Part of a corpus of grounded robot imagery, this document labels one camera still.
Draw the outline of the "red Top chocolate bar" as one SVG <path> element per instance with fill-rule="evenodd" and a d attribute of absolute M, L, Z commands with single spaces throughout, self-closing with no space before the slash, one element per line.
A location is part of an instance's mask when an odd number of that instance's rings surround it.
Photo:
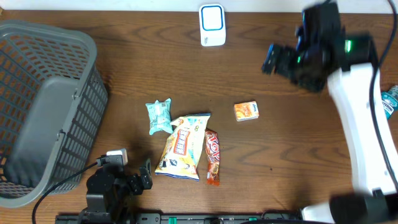
<path fill-rule="evenodd" d="M 207 184 L 220 185 L 220 144 L 218 133 L 207 129 L 205 131 L 206 154 L 208 158 Z"/>

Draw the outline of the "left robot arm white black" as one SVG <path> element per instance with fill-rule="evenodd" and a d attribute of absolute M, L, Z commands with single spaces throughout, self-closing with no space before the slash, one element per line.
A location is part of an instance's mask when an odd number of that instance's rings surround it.
<path fill-rule="evenodd" d="M 126 200 L 152 188 L 150 159 L 139 167 L 140 174 L 133 175 L 125 174 L 122 156 L 97 161 L 99 169 L 87 180 L 87 207 L 80 212 L 78 223 L 135 223 Z"/>

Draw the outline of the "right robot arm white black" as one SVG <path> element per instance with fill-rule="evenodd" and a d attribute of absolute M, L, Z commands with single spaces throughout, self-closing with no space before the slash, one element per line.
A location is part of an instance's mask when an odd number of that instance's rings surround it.
<path fill-rule="evenodd" d="M 373 37 L 347 34 L 335 1 L 302 12 L 291 48 L 273 44 L 262 65 L 312 92 L 327 89 L 338 110 L 349 149 L 353 192 L 302 209 L 303 223 L 382 223 L 397 219 L 397 149 L 380 91 Z"/>

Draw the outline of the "orange tissue pack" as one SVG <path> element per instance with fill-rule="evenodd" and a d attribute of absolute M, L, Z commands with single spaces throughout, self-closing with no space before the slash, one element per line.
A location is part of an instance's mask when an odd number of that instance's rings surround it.
<path fill-rule="evenodd" d="M 257 119 L 259 117 L 259 109 L 256 101 L 237 103 L 234 105 L 234 113 L 237 121 L 246 121 Z"/>

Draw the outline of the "teal mouthwash bottle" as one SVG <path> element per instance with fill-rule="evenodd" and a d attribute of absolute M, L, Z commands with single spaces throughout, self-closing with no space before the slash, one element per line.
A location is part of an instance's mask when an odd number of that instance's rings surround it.
<path fill-rule="evenodd" d="M 392 86 L 389 91 L 384 91 L 381 93 L 382 105 L 386 114 L 387 119 L 389 119 L 392 114 L 397 111 L 397 96 L 398 96 L 398 86 Z"/>

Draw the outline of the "teal snack packet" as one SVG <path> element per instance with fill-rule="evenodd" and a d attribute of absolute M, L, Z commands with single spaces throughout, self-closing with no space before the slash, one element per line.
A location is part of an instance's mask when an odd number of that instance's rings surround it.
<path fill-rule="evenodd" d="M 150 120 L 150 135 L 158 131 L 165 131 L 166 133 L 172 134 L 173 127 L 170 117 L 171 102 L 172 100 L 168 98 L 163 102 L 156 100 L 154 103 L 146 103 Z"/>

